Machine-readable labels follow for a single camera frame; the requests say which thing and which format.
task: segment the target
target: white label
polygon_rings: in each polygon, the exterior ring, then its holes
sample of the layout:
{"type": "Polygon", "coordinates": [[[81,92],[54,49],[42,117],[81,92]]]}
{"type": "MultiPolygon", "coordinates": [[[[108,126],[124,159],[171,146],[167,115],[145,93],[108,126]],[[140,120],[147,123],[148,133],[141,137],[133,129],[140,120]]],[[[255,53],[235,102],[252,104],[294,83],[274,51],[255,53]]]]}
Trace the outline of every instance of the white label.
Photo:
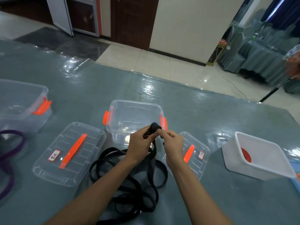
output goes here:
{"type": "Polygon", "coordinates": [[[53,162],[56,157],[60,154],[60,151],[59,150],[55,150],[52,155],[50,155],[50,157],[48,158],[49,161],[53,162]]]}
{"type": "Polygon", "coordinates": [[[200,151],[200,153],[199,153],[199,156],[198,156],[200,159],[203,159],[203,157],[204,157],[204,152],[203,151],[200,151]]]}

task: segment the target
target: purple ribbon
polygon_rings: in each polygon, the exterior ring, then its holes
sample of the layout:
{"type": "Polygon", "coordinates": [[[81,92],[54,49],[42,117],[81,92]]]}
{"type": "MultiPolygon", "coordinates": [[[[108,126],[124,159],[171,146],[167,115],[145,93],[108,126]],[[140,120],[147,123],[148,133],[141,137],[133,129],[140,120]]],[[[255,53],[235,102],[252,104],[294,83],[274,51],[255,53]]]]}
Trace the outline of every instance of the purple ribbon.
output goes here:
{"type": "Polygon", "coordinates": [[[15,134],[18,136],[22,137],[21,142],[18,144],[17,147],[15,147],[14,149],[10,150],[7,153],[4,154],[0,154],[0,169],[2,169],[4,171],[4,173],[6,173],[7,175],[9,175],[9,182],[6,185],[5,189],[0,193],[0,200],[2,200],[13,188],[14,182],[15,182],[15,178],[14,178],[14,173],[13,173],[13,169],[9,163],[9,161],[7,161],[6,159],[17,154],[19,151],[21,151],[21,149],[24,147],[25,144],[25,137],[23,132],[21,131],[17,131],[17,130],[3,130],[0,131],[0,135],[2,134],[15,134]]]}

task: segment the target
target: red circular object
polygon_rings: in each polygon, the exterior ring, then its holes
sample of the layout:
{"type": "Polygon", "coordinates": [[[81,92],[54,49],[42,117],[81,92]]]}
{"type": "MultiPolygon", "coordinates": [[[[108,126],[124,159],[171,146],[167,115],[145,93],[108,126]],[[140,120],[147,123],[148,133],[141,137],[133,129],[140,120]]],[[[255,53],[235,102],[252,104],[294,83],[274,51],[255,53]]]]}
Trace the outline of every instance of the red circular object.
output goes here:
{"type": "Polygon", "coordinates": [[[251,162],[252,159],[251,159],[251,156],[249,155],[249,153],[245,149],[243,149],[242,147],[241,147],[241,149],[242,149],[242,153],[243,153],[243,156],[246,159],[246,161],[251,162]]]}

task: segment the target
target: baseboard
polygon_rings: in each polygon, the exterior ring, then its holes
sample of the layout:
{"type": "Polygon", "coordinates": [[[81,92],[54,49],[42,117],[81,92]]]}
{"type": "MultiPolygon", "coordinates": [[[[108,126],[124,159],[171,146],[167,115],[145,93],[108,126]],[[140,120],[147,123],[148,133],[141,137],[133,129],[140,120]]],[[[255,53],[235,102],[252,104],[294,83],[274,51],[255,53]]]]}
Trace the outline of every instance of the baseboard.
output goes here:
{"type": "Polygon", "coordinates": [[[111,38],[111,37],[109,37],[109,36],[105,36],[105,35],[101,35],[99,38],[101,38],[101,39],[105,39],[105,40],[108,40],[108,41],[111,41],[111,40],[112,40],[112,38],[111,38]]]}
{"type": "Polygon", "coordinates": [[[155,49],[152,49],[152,48],[149,48],[149,51],[153,52],[153,53],[165,55],[165,56],[168,56],[168,57],[171,57],[171,58],[176,58],[176,59],[179,59],[179,60],[182,60],[182,61],[187,61],[187,62],[196,64],[196,65],[206,66],[206,63],[203,63],[203,62],[200,62],[200,61],[195,61],[195,60],[192,60],[192,59],[188,59],[188,58],[177,56],[177,55],[173,55],[173,54],[169,54],[167,52],[155,50],[155,49]]]}

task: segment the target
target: forearm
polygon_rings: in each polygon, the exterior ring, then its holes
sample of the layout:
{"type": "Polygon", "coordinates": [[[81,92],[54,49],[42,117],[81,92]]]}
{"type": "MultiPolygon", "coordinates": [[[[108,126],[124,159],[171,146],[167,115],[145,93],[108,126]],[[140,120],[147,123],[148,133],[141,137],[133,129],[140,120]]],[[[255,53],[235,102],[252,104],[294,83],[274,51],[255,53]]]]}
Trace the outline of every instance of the forearm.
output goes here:
{"type": "Polygon", "coordinates": [[[125,157],[45,224],[94,225],[134,166],[135,163],[125,157]]]}
{"type": "Polygon", "coordinates": [[[176,163],[172,173],[193,225],[232,224],[183,160],[176,163]]]}

